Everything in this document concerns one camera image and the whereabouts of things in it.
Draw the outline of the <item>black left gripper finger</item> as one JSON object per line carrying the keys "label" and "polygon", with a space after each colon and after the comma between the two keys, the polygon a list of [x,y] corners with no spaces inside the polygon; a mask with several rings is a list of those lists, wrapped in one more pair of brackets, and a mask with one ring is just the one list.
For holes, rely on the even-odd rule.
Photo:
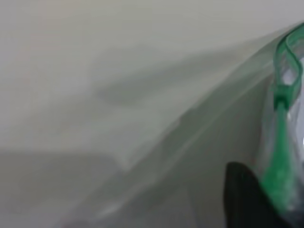
{"label": "black left gripper finger", "polygon": [[223,204],[227,228],[285,227],[257,177],[242,163],[226,165]]}

